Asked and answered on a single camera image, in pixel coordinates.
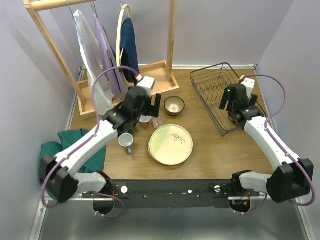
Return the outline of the pink mug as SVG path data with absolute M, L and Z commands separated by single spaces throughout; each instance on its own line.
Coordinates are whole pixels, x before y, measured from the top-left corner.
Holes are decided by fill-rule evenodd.
M 142 115 L 139 119 L 140 127 L 143 129 L 147 129 L 150 126 L 151 121 L 152 121 L 151 116 Z

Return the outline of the orange rimmed bird plate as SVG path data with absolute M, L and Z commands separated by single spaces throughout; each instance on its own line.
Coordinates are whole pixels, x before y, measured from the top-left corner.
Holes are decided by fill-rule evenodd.
M 161 145 L 157 141 L 150 140 L 148 142 L 149 155 L 157 162 L 158 162 L 157 154 L 160 150 L 160 147 L 161 147 Z

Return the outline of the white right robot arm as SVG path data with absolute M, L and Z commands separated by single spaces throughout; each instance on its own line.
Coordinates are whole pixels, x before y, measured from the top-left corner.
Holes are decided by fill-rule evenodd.
M 241 196 L 247 190 L 255 190 L 268 194 L 276 203 L 312 193 L 313 163 L 308 158 L 301 159 L 284 144 L 260 109 L 249 100 L 247 89 L 243 83 L 228 85 L 219 108 L 227 110 L 232 122 L 258 144 L 269 160 L 273 174 L 251 170 L 235 173 L 230 191 Z

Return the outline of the clear drinking glass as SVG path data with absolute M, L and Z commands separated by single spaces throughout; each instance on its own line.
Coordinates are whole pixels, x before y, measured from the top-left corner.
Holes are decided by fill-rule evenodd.
M 159 113 L 158 117 L 152 117 L 151 121 L 152 121 L 153 127 L 158 129 L 163 125 L 164 115 L 162 113 Z

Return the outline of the dark ceramic bowl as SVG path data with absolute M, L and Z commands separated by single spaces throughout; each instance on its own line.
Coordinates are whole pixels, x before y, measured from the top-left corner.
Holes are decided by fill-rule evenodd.
M 185 109 L 185 101 L 179 96 L 170 96 L 164 101 L 165 111 L 171 116 L 177 116 Z

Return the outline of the grey blue mug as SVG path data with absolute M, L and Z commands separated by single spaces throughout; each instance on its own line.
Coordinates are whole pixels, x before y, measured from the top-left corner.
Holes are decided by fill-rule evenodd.
M 123 133 L 118 138 L 118 143 L 125 149 L 127 149 L 128 153 L 131 155 L 132 152 L 132 146 L 134 143 L 134 137 L 130 133 Z

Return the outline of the cream plate with branch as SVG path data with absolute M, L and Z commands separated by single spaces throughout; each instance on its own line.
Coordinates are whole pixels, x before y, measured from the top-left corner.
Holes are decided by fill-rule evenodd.
M 190 133 L 176 124 L 161 126 L 154 131 L 150 140 L 160 144 L 157 159 L 159 163 L 166 166 L 184 163 L 192 154 L 194 146 Z

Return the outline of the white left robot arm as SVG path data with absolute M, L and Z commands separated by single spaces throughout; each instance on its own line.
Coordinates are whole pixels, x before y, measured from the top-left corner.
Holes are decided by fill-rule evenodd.
M 55 156 L 45 155 L 40 160 L 41 192 L 49 191 L 58 203 L 82 192 L 107 197 L 111 191 L 107 177 L 98 172 L 79 173 L 79 169 L 109 142 L 135 127 L 141 116 L 158 117 L 161 98 L 160 93 L 153 99 L 146 88 L 134 86 L 84 137 Z

